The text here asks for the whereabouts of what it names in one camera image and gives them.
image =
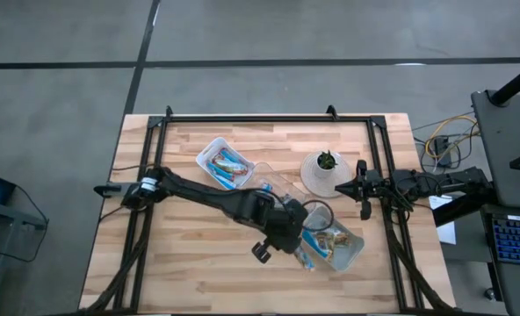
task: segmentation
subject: wooden table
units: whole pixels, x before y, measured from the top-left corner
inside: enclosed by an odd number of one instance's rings
[[[148,115],[126,116],[114,168],[139,164],[147,120]],[[386,121],[396,168],[419,169],[407,114],[386,114]],[[376,133],[386,169],[379,131]],[[300,180],[300,164],[310,153],[336,151],[352,172],[358,159],[365,159],[372,168],[365,125],[339,122],[170,123],[162,165],[180,176],[219,186],[195,162],[196,155],[216,137],[225,138],[252,162],[269,163],[304,192],[308,190]],[[153,150],[149,157],[154,157]],[[132,182],[136,173],[137,169],[114,171],[111,180]],[[207,206],[167,198],[155,207],[139,312],[397,312],[379,202],[372,201],[372,217],[361,221],[360,204],[352,199],[341,196],[327,201],[340,222],[365,239],[365,249],[344,273],[333,271],[325,262],[315,262],[315,271],[305,271],[292,255],[274,250],[263,265],[250,253],[264,239],[259,232],[237,225]],[[108,199],[103,214],[118,205],[119,198]],[[90,305],[117,272],[127,221],[128,213],[122,211],[100,224],[81,307]],[[430,210],[416,207],[408,226],[418,268],[441,298],[454,305]],[[404,268],[403,280],[408,305],[414,306]],[[133,276],[127,280],[126,302],[132,283]]]

